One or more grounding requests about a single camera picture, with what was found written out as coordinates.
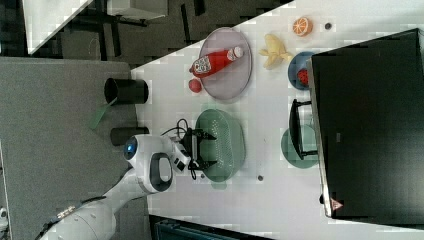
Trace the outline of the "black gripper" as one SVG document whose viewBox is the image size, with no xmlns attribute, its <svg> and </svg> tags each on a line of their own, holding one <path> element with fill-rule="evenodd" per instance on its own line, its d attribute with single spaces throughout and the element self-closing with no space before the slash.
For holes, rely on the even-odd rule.
<svg viewBox="0 0 424 240">
<path fill-rule="evenodd" d="M 215 140 L 215 137 L 206 131 L 199 130 L 198 135 L 204 140 Z M 191 160 L 189 166 L 192 168 L 208 169 L 216 164 L 216 161 L 198 161 L 199 160 L 199 144 L 200 140 L 195 130 L 189 128 L 182 140 L 182 144 L 189 154 Z"/>
</svg>

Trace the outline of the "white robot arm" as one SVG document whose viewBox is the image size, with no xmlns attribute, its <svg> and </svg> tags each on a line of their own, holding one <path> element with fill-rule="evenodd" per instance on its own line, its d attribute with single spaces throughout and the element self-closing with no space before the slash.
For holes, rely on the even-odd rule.
<svg viewBox="0 0 424 240">
<path fill-rule="evenodd" d="M 200 143 L 216 137 L 202 129 L 187 129 L 182 138 L 165 134 L 138 134 L 124 145 L 124 159 L 130 169 L 117 184 L 58 213 L 35 240 L 110 240 L 116 232 L 118 212 L 129 201 L 168 190 L 173 174 L 184 169 L 209 167 L 200 156 Z"/>
</svg>

